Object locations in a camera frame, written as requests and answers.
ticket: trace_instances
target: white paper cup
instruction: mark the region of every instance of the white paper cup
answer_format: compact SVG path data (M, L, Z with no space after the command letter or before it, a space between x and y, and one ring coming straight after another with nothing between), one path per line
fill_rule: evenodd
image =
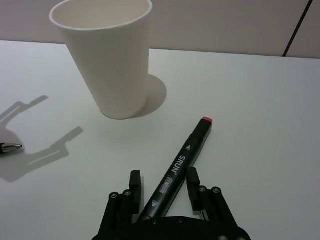
M150 0L66 0L49 14L101 112L126 119L147 101Z

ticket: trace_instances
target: paper cup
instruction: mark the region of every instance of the paper cup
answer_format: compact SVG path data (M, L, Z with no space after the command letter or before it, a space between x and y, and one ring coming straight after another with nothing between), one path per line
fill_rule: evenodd
M101 112L126 119L147 101L150 0L66 0L49 14Z

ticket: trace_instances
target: table surface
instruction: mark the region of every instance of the table surface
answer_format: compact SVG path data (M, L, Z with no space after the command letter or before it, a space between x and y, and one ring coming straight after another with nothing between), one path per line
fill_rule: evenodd
M1 240L88 240L109 193L140 170L144 201L203 116L201 184L222 188L251 239L317 239L320 60L150 50L135 118L101 114L62 44L0 41ZM168 216L193 215L186 185Z

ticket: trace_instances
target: white wall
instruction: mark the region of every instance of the white wall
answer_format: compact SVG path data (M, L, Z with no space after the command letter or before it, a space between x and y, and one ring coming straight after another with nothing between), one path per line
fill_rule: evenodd
M61 1L0 0L0 40L61 43L48 19L50 9ZM152 48L272 56L282 56L308 2L151 1Z

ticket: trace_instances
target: marker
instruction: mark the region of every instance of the marker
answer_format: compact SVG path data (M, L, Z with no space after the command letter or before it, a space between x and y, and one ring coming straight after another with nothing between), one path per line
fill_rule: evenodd
M186 180L187 167L194 165L211 132L212 123L209 117L200 120L144 207L138 222L166 216Z

